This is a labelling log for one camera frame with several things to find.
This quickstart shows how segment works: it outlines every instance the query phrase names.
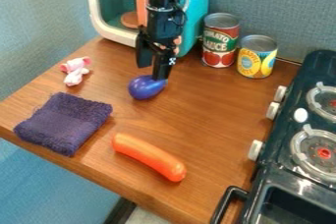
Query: can label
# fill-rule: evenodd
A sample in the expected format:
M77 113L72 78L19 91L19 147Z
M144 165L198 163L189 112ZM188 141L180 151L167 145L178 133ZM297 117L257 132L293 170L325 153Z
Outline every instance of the can label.
M214 68L229 67L235 61L235 50L230 52L214 52L203 47L203 62Z
M217 52L232 51L236 48L237 37L233 38L229 34L206 28L203 37L203 46L208 50Z
M238 54L238 72L248 78L266 78L272 73L276 53L277 50L254 52L247 48L242 48Z
M238 38L236 28L205 28L203 34L202 60L208 66L223 68L235 61L235 50Z

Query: metal can lid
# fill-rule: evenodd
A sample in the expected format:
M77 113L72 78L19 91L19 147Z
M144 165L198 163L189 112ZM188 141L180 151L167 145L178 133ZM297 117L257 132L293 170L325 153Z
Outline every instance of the metal can lid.
M214 13L206 16L204 23L208 28L235 28L239 25L239 20L231 14Z
M247 48L256 52L269 52L278 48L274 39L258 34L252 34L242 38L241 46L242 48Z

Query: purple eggplant toy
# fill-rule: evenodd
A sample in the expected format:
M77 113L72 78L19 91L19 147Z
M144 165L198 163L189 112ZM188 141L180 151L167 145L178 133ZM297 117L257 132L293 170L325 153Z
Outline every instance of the purple eggplant toy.
M139 76L130 81L129 93L137 100L149 99L158 94L167 83L167 80L153 80L152 75Z

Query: small pink object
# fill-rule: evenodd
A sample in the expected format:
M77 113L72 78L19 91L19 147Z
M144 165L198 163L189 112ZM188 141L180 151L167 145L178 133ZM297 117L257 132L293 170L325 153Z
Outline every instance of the small pink object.
M69 60L67 63L61 64L60 69L61 71L69 74L77 69L81 69L86 65L91 63L91 59L88 56L84 56L81 58L75 58L73 60Z
M67 86L73 86L80 84L83 80L83 75L89 73L89 70L84 66L89 65L91 60L85 56L68 61L65 64L60 65L61 71L67 73L67 77L64 79L64 84Z

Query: floor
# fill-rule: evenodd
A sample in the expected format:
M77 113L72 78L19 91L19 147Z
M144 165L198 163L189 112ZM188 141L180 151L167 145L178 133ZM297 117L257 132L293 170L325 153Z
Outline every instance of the floor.
M170 222L160 218L159 216L147 212L140 207L133 211L130 218L126 222L126 224L170 224Z

